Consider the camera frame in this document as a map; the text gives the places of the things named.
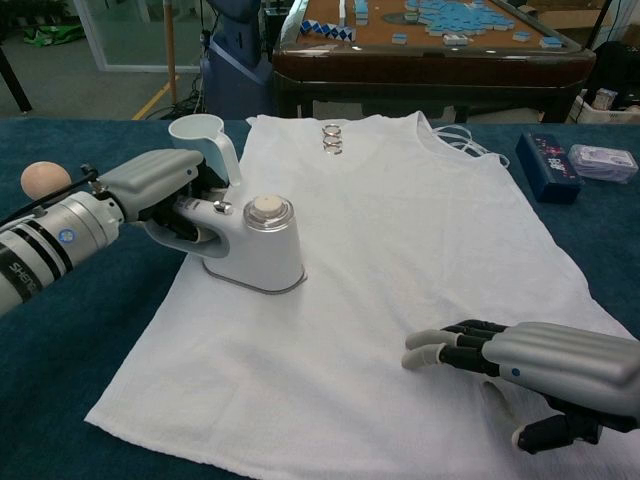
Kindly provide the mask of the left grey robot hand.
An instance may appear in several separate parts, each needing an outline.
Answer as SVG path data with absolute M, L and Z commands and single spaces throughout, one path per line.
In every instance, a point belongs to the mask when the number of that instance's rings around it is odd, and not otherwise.
M 226 188 L 229 180 L 214 171 L 196 150 L 160 149 L 140 154 L 99 176 L 105 192 L 128 223 L 153 221 L 180 240 L 194 241 L 196 226 L 174 210 L 182 196 Z

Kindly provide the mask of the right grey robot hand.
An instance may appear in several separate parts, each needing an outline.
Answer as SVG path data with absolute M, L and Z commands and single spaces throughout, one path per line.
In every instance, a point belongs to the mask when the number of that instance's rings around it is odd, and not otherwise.
M 639 427 L 639 343 L 545 322 L 505 326 L 468 319 L 409 335 L 401 365 L 484 374 L 541 395 L 556 415 L 518 427 L 512 441 L 529 454 L 598 443 L 609 428 Z

